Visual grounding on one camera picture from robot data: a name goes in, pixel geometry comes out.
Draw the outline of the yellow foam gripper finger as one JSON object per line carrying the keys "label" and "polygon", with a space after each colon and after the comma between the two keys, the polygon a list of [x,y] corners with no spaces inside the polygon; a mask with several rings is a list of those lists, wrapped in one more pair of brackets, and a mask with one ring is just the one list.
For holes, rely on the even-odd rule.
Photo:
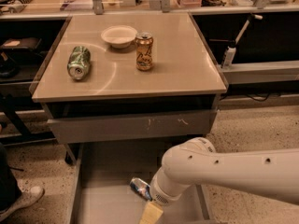
{"label": "yellow foam gripper finger", "polygon": [[163,208],[156,202],[147,202],[145,204],[139,224],[156,224],[162,214]]}

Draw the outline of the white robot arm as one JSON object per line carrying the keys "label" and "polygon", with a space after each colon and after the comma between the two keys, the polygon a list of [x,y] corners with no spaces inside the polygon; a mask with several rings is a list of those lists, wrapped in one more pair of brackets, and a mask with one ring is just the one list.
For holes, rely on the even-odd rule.
{"label": "white robot arm", "polygon": [[218,153],[204,137],[190,139],[164,153],[150,183],[152,200],[139,224],[156,224],[163,208],[192,185],[215,185],[299,204],[298,167],[298,148]]}

